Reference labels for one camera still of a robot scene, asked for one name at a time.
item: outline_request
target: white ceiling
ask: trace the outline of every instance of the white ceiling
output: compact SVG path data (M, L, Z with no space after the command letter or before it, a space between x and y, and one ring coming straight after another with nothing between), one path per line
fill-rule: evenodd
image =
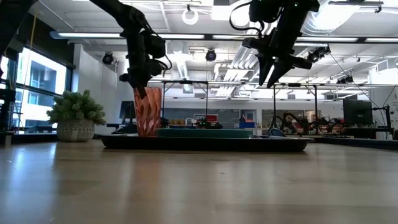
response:
M386 7L390 10L398 9L397 0L385 0ZM185 6L164 5L165 15L160 10L160 5L135 4L145 15L157 32L173 33L209 33L209 34L236 34L228 21L214 21L211 16L199 13L199 20L195 25L187 25L182 21L182 10ZM210 13L211 7L192 7ZM37 12L39 19L46 22L55 30L63 32L121 32L121 28L116 21L103 12L100 8L91 2L72 1L72 0L40 0L31 10L34 14ZM381 35L398 36L398 14L381 12L357 12L341 27L337 28L332 35ZM119 59L124 58L123 48L126 46L124 40L89 40L85 45L86 50L92 50L97 54L103 54L104 51L117 51ZM198 42L190 41L189 45L202 46L204 48L215 48L217 52L227 51L228 59L232 60L238 51L241 43L239 42ZM333 55L342 55L336 59L341 63L344 69L355 67L355 76L365 77L366 68L372 66L372 63L364 63L372 58L363 58L357 62L357 55L373 55L374 58L383 55L398 55L398 45L368 45L368 44L331 44ZM205 63L199 61L188 61L189 70L209 70L213 71L215 63ZM287 74L291 77L329 77L341 72L341 68L335 65L332 58L324 58L320 63L315 64L310 71L295 69Z

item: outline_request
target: potted plant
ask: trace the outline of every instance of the potted plant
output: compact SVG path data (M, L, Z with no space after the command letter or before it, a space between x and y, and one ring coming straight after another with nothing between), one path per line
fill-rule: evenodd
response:
M63 92L56 97L52 111L47 111L50 123L58 123L59 140L66 142L86 142L94 136L94 125L104 125L103 106L95 103L90 91L84 94Z

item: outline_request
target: black tray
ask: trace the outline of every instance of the black tray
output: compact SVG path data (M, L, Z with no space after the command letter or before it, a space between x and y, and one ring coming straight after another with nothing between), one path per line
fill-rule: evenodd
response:
M277 136L235 138L138 137L126 134L99 135L111 149L154 149L173 151L300 152L313 139Z

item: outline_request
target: green leaves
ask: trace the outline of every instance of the green leaves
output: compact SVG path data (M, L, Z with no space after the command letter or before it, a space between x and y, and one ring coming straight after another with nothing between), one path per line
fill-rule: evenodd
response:
M85 90L83 94L65 91L63 97L55 97L55 105L52 111L48 111L50 123L57 123L62 120L83 120L94 121L95 124L104 125L104 107L95 103L90 96L90 91Z

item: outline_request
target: camera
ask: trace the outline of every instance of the camera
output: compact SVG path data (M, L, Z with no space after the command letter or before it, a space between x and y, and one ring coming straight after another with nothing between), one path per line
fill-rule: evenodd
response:
M217 58L217 54L214 49L208 49L206 54L206 61L214 62Z
M112 65L114 63L114 57L112 52L105 52L105 56L102 58L102 62L105 65Z

